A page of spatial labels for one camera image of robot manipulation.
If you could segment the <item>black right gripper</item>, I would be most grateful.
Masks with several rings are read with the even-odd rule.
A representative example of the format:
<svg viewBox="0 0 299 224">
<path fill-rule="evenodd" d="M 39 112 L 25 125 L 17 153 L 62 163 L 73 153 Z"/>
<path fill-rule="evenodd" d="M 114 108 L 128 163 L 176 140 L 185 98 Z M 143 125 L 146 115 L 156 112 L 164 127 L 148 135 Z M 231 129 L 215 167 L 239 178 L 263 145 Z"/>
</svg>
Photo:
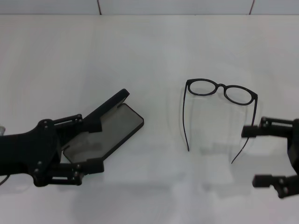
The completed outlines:
<svg viewBox="0 0 299 224">
<path fill-rule="evenodd" d="M 288 139 L 288 157 L 296 174 L 299 174 L 299 120 L 285 120 L 262 117 L 259 125 L 244 126 L 242 138 L 258 136 L 274 136 Z M 269 188 L 273 186 L 278 197 L 296 196 L 299 194 L 299 176 L 255 175 L 252 180 L 254 188 Z"/>
</svg>

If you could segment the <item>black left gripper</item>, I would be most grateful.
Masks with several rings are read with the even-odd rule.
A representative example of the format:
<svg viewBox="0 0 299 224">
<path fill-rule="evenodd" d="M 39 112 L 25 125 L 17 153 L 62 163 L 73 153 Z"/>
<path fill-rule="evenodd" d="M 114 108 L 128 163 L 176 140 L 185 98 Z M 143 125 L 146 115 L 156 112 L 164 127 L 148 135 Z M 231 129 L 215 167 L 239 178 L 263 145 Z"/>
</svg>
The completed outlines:
<svg viewBox="0 0 299 224">
<path fill-rule="evenodd" d="M 1 136 L 0 175 L 27 174 L 37 187 L 49 184 L 79 186 L 85 175 L 104 172 L 103 160 L 60 163 L 62 150 L 57 132 L 78 134 L 101 131 L 101 121 L 84 119 L 77 114 L 56 120 L 44 119 L 26 133 Z"/>
</svg>

